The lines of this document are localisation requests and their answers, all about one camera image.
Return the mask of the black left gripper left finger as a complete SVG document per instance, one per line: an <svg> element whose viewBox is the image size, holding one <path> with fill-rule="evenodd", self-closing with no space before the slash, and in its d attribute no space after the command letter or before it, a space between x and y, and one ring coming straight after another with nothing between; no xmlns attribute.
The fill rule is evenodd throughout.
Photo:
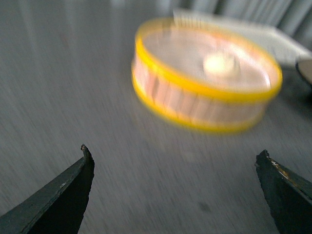
<svg viewBox="0 0 312 234"><path fill-rule="evenodd" d="M0 217L2 234L76 234L86 211L95 162L85 146L83 157Z"/></svg>

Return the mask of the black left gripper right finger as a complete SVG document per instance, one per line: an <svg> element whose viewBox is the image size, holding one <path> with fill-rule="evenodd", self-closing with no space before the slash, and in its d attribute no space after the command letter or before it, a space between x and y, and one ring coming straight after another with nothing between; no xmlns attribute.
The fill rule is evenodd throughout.
<svg viewBox="0 0 312 234"><path fill-rule="evenodd" d="M270 214L281 234L312 232L312 183L272 159L256 156L257 176Z"/></svg>

